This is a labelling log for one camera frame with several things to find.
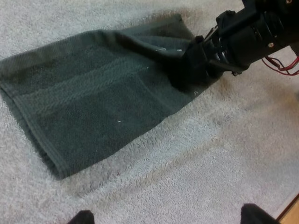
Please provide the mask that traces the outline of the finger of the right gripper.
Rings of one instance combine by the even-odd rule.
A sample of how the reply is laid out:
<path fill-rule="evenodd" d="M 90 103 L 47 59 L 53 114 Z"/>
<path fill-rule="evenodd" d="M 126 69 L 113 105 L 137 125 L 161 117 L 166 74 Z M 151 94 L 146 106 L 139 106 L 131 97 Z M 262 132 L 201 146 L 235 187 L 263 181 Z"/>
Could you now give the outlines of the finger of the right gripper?
<path fill-rule="evenodd" d="M 202 35 L 195 36 L 187 46 L 182 58 L 182 68 L 208 68 L 209 60 L 204 48 L 205 38 Z"/>
<path fill-rule="evenodd" d="M 179 91 L 207 89 L 221 76 L 222 73 L 210 76 L 206 70 L 194 71 L 180 66 L 167 69 L 167 77 L 171 85 Z"/>

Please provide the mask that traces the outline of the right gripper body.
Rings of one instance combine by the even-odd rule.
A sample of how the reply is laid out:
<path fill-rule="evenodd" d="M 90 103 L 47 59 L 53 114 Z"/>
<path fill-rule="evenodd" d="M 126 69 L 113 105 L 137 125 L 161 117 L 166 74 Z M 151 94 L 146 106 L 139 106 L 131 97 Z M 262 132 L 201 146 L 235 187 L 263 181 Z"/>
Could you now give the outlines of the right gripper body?
<path fill-rule="evenodd" d="M 248 67 L 299 41 L 297 0 L 245 0 L 239 12 L 225 11 L 204 41 L 207 65 L 221 72 Z"/>

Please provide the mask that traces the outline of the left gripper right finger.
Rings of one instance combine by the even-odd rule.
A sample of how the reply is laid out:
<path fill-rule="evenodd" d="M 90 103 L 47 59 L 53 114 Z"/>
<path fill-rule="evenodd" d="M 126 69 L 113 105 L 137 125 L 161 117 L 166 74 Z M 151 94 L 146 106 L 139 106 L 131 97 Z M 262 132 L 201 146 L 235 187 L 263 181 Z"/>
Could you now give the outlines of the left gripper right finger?
<path fill-rule="evenodd" d="M 240 224 L 280 224 L 280 222 L 256 204 L 246 203 L 241 208 Z"/>

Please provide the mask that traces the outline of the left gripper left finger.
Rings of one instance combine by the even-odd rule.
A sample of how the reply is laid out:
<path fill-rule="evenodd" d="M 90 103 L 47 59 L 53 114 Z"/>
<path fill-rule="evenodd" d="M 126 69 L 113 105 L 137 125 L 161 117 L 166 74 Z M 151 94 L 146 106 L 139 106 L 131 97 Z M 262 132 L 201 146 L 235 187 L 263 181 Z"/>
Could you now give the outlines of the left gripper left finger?
<path fill-rule="evenodd" d="M 90 210 L 81 210 L 67 224 L 95 224 L 94 214 Z"/>

